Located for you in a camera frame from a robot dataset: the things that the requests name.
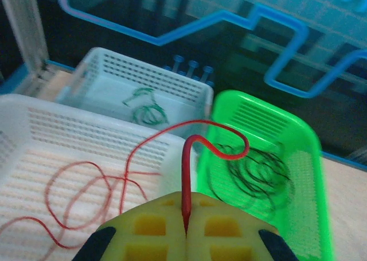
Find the black wire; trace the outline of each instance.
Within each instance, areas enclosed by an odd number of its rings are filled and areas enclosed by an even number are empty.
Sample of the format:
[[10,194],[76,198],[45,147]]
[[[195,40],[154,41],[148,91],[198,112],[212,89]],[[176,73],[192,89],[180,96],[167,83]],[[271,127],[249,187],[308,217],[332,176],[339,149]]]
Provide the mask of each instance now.
[[[243,150],[243,147],[222,144],[216,144],[216,147],[227,154],[236,154]],[[277,209],[286,207],[294,196],[294,184],[288,176],[290,171],[280,157],[274,153],[252,147],[245,158],[226,161],[226,166],[235,186],[249,196],[248,203],[239,208],[249,208],[256,200],[264,200],[268,201],[270,207],[268,208],[264,204],[262,210],[272,213]],[[224,200],[214,189],[213,172],[207,172],[207,174],[210,191],[217,199],[231,204],[236,195],[232,195],[231,199]],[[282,201],[278,197],[275,201],[275,197],[286,193],[288,193],[288,197],[284,197]]]

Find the white plastic basket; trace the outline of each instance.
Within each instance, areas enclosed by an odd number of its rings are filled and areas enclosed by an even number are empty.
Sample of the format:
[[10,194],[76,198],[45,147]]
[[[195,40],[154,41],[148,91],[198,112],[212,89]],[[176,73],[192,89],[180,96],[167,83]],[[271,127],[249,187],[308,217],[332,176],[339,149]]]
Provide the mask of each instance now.
[[[1,96],[0,116],[0,225],[16,217],[33,216],[56,237],[61,228],[44,202],[45,185],[51,176],[76,161],[95,162],[106,175],[118,176],[124,172],[130,151],[155,133],[136,124],[21,95]],[[164,134],[133,157],[128,178],[142,186],[149,200],[181,190],[183,144],[182,138]],[[192,151],[193,190],[196,158]],[[99,172],[89,165],[75,166],[60,176],[50,193],[51,206],[59,219],[77,191],[97,176]],[[122,186],[120,182],[114,190],[106,219],[118,215]],[[93,218],[106,193],[102,182],[90,187],[73,206],[68,224],[80,225]],[[144,202],[138,187],[128,182],[124,211]],[[80,231],[65,231],[61,242],[83,243],[101,223],[99,220]],[[1,260],[40,260],[53,246],[43,227],[29,220],[13,224],[0,235]],[[76,252],[56,247],[47,260],[72,260]]]
[[[142,61],[93,48],[57,102],[162,130],[191,119],[208,119],[213,90],[205,83]],[[187,126],[171,133],[201,133]]]

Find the plastic basket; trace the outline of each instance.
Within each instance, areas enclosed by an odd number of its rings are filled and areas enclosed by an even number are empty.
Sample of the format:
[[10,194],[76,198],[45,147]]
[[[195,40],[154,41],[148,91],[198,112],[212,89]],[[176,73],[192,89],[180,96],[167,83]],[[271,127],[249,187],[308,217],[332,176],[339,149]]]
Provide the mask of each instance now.
[[[277,227],[300,260],[333,260],[321,150],[313,130],[294,115],[239,91],[219,94],[212,117],[245,134],[251,147],[278,155],[289,168],[294,193],[291,197],[290,190],[285,189],[274,201],[277,204],[287,200],[288,204],[265,213],[270,205],[268,199],[251,198],[241,191],[231,179],[227,163],[208,149],[203,150],[198,164],[198,191],[219,196]],[[243,144],[238,137],[219,128],[210,127],[207,138],[222,145]]]
[[[44,190],[55,172],[76,161],[97,163],[106,175],[123,174],[127,155],[155,130],[57,103],[21,95],[0,97],[0,225],[20,216],[41,219],[58,237],[61,228],[46,210]],[[181,190],[181,152],[184,139],[165,134],[143,146],[132,159],[128,178],[154,199]],[[192,185],[196,187],[196,154],[192,153]],[[148,176],[146,173],[159,173]],[[55,181],[51,206],[62,220],[71,198],[94,177],[89,165],[75,166]],[[106,219],[118,215],[121,182],[112,195]],[[128,182],[124,211],[145,202],[142,192]],[[89,221],[107,193],[96,182],[71,210],[68,225]],[[79,231],[65,231],[62,243],[83,244],[101,220]],[[41,260],[54,246],[45,230],[32,221],[17,222],[0,235],[1,260]],[[56,247],[48,260],[72,260],[78,249]]]
[[[212,88],[199,81],[106,50],[93,48],[58,96],[62,104],[162,130],[191,119],[207,119]],[[187,138],[198,126],[174,130]]]

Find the green plastic basket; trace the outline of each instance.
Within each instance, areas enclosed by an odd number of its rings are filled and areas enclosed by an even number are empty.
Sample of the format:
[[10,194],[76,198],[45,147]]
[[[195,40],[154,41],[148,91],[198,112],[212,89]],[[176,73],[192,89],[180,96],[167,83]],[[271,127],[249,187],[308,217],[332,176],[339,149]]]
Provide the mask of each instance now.
[[[274,225],[300,260],[334,260],[321,147],[311,127],[296,116],[239,91],[220,93],[214,102],[212,117],[215,122],[245,134],[250,147],[280,157],[289,169],[294,189],[284,186],[273,198],[275,205],[281,202],[283,206],[270,212],[267,198],[251,198],[241,191],[231,179],[227,162],[203,149],[198,167],[198,191],[220,196],[228,204]],[[207,138],[214,144],[243,145],[233,133],[217,127],[208,129]]]

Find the red wire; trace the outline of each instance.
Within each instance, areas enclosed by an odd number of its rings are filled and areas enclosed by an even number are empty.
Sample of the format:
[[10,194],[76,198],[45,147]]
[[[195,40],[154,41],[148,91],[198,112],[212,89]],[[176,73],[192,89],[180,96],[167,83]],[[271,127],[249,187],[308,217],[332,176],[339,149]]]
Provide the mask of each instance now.
[[[201,142],[210,151],[212,151],[215,155],[217,155],[218,157],[223,158],[223,159],[240,159],[240,158],[245,157],[247,155],[248,151],[249,151],[248,140],[242,133],[236,131],[233,128],[230,128],[228,126],[224,126],[223,124],[212,122],[210,120],[190,120],[190,121],[187,121],[187,122],[175,124],[171,127],[168,127],[166,129],[154,134],[153,136],[145,139],[143,142],[139,143],[132,150],[132,152],[129,154],[129,156],[127,157],[126,164],[125,164],[125,171],[120,176],[105,175],[104,172],[102,171],[102,169],[97,164],[95,164],[93,162],[89,162],[89,161],[81,161],[81,162],[70,163],[69,165],[64,166],[64,167],[60,168],[58,171],[56,171],[56,173],[51,177],[51,179],[48,181],[48,183],[46,185],[44,196],[45,196],[45,205],[46,205],[47,210],[49,211],[51,216],[55,219],[56,223],[62,228],[61,232],[58,235],[58,238],[56,238],[55,235],[51,233],[50,229],[40,219],[37,219],[35,217],[30,217],[30,216],[18,217],[18,218],[12,219],[9,222],[7,222],[6,224],[2,225],[0,227],[0,235],[7,227],[9,227],[10,225],[12,225],[12,224],[14,224],[18,221],[32,220],[32,221],[35,221],[35,222],[39,223],[47,231],[47,233],[51,237],[51,239],[55,242],[55,245],[48,250],[48,252],[42,258],[42,260],[45,260],[47,257],[49,257],[49,255],[55,249],[55,246],[59,246],[61,248],[66,248],[66,249],[73,249],[73,248],[81,247],[82,244],[75,245],[75,246],[66,246],[66,245],[63,245],[63,244],[60,243],[60,240],[62,239],[65,230],[67,230],[67,229],[68,230],[80,230],[82,228],[85,228],[85,227],[95,223],[101,216],[102,216],[102,222],[105,222],[106,216],[107,216],[107,211],[110,207],[110,203],[111,203],[111,199],[112,199],[112,193],[113,193],[114,189],[116,188],[117,184],[119,183],[119,181],[121,181],[121,180],[123,181],[123,190],[122,190],[122,195],[121,195],[121,198],[120,198],[119,213],[122,213],[122,210],[123,210],[123,203],[124,203],[124,198],[126,196],[127,182],[131,182],[131,183],[135,184],[138,187],[138,189],[140,190],[140,192],[141,192],[142,196],[144,197],[144,199],[146,201],[148,201],[148,198],[147,198],[144,190],[142,189],[142,187],[137,182],[135,182],[135,181],[128,178],[129,166],[130,166],[130,163],[131,163],[131,160],[132,160],[132,156],[138,151],[138,149],[140,147],[142,147],[144,144],[146,144],[147,142],[152,141],[153,139],[155,139],[156,137],[160,136],[163,133],[166,133],[166,132],[169,132],[169,131],[171,131],[175,128],[179,128],[179,127],[186,126],[186,125],[193,124],[193,123],[206,123],[206,124],[211,124],[211,125],[214,125],[214,126],[218,126],[218,127],[227,129],[227,130],[235,133],[236,135],[238,135],[241,139],[243,139],[243,141],[245,143],[245,149],[240,154],[229,155],[229,154],[225,154],[225,153],[221,152],[220,150],[216,149],[207,139],[205,139],[204,137],[202,137],[200,135],[190,136],[186,140],[186,142],[183,146],[183,152],[182,152],[182,206],[181,207],[182,207],[182,216],[183,216],[185,231],[187,232],[189,217],[190,217],[190,213],[191,213],[190,151],[191,151],[192,144],[194,142]],[[50,206],[49,194],[50,194],[52,185],[54,184],[55,180],[57,178],[59,178],[61,173],[65,172],[66,170],[68,170],[69,168],[71,168],[73,166],[81,165],[81,164],[85,164],[85,163],[90,164],[90,165],[94,166],[95,168],[97,168],[97,170],[100,173],[100,176],[95,177],[92,180],[90,180],[80,191],[77,192],[76,195],[74,195],[74,197],[68,203],[67,208],[65,209],[65,212],[63,214],[63,221],[61,221],[60,219],[57,218],[56,214],[54,213],[54,211],[52,210],[52,208]],[[147,173],[147,172],[130,172],[130,173],[132,173],[132,174],[133,173],[134,174],[142,174],[142,175],[159,175],[159,173]],[[104,183],[107,187],[108,193],[106,195],[106,199],[104,201],[104,204],[98,210],[97,214],[92,219],[90,219],[90,221],[88,221],[88,222],[86,222],[82,225],[78,225],[76,227],[67,226],[68,219],[69,219],[69,213],[70,213],[74,203],[80,198],[81,195],[83,195],[83,193],[85,193],[88,190],[88,188],[90,186],[92,186],[95,182],[97,182],[98,180],[101,180],[101,179],[103,179],[103,181],[104,181]],[[112,185],[110,185],[110,183],[108,182],[108,179],[113,179],[114,180]]]

